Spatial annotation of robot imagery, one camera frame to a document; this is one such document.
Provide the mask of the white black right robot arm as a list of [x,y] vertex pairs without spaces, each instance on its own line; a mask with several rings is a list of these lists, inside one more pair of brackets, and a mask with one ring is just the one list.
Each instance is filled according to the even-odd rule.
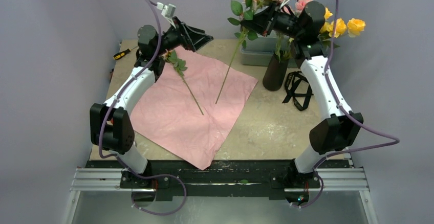
[[241,25],[267,36],[271,30],[292,37],[291,54],[306,77],[319,105],[321,122],[309,133],[310,144],[290,163],[285,176],[276,181],[284,187],[302,187],[314,177],[314,169],[326,158],[342,152],[354,143],[363,122],[361,113],[354,113],[340,93],[331,70],[326,66],[331,53],[319,39],[325,23],[326,9],[319,2],[309,2],[296,16],[280,10],[272,3]]

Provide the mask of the peach rose stem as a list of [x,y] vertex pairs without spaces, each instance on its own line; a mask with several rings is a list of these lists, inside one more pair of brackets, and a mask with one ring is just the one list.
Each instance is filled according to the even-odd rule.
[[219,94],[217,96],[216,102],[219,101],[220,96],[223,92],[223,88],[225,86],[229,71],[231,69],[232,63],[236,56],[237,50],[240,47],[245,47],[247,45],[247,41],[253,41],[258,38],[259,35],[263,35],[263,33],[257,33],[254,30],[250,30],[245,26],[241,25],[242,20],[246,20],[251,23],[253,21],[254,14],[271,3],[281,2],[283,0],[243,0],[242,2],[232,0],[230,3],[230,8],[232,13],[238,18],[230,17],[228,21],[234,25],[239,26],[240,30],[236,32],[234,35],[237,38],[237,44],[234,47],[233,54],[231,56],[230,62],[228,64],[228,69],[226,71],[225,77],[223,79]]

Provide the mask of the pink wrapping paper sheet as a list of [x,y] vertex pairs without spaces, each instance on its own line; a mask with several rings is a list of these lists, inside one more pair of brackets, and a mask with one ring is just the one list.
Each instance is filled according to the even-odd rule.
[[180,76],[167,64],[135,106],[131,122],[142,136],[205,169],[235,125],[257,79],[231,68],[216,102],[228,65],[181,47],[175,51],[186,60],[185,79],[204,115]]

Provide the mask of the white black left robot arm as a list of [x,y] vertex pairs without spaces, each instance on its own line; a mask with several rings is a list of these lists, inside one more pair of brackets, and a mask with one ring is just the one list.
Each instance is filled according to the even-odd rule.
[[153,180],[148,160],[134,145],[135,132],[130,115],[143,94],[156,83],[165,66],[163,55],[177,47],[196,52],[213,41],[204,30],[192,27],[172,17],[173,24],[165,32],[161,27],[142,26],[138,32],[136,62],[130,76],[108,100],[90,108],[91,142],[116,157],[130,171],[133,182],[141,188]]

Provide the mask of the yellow rose stem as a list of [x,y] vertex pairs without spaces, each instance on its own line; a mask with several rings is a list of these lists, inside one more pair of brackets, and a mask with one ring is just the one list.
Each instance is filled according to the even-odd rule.
[[366,23],[361,19],[352,18],[345,22],[342,18],[335,21],[330,21],[333,13],[325,8],[325,22],[319,34],[319,39],[327,47],[331,45],[331,38],[338,38],[341,36],[358,37],[365,30]]

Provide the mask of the yellow black handled screwdriver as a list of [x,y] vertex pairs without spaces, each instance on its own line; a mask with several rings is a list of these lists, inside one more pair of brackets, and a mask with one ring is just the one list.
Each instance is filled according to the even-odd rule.
[[133,48],[128,48],[128,49],[126,49],[126,50],[123,50],[123,51],[121,51],[121,52],[118,52],[118,53],[116,53],[116,54],[113,56],[113,59],[114,59],[114,60],[119,60],[119,59],[123,58],[125,55],[131,53],[131,52],[132,52],[134,49],[136,49],[137,47],[138,47],[138,46],[134,46]]

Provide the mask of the dark cylindrical vase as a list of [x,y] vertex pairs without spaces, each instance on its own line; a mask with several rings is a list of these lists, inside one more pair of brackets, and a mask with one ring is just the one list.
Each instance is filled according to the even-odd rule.
[[288,60],[280,61],[276,54],[273,54],[264,74],[262,84],[269,91],[277,91],[281,88],[286,71]]

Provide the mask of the aluminium rail frame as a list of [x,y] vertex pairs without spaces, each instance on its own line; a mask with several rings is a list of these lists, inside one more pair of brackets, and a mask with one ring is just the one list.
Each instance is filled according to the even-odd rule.
[[287,187],[291,158],[308,144],[308,133],[323,106],[308,110],[281,104],[284,92],[257,85],[215,160],[205,170],[177,159],[137,133],[139,149],[155,174],[158,189],[139,188],[123,177],[114,160],[90,160],[77,169],[64,223],[377,223],[364,169],[347,153],[329,158],[307,185]]

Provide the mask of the green translucent plastic storage box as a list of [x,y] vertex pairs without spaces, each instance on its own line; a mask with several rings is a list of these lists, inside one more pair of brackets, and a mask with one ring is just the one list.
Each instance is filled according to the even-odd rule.
[[[241,25],[249,29],[250,24],[246,20],[242,20]],[[256,40],[253,41],[248,40],[247,45],[245,47],[242,47],[242,51],[247,54],[272,56],[275,51],[276,38],[277,36],[275,31],[272,31],[269,36],[259,35]],[[293,55],[289,59],[289,62],[292,61],[293,61]]]

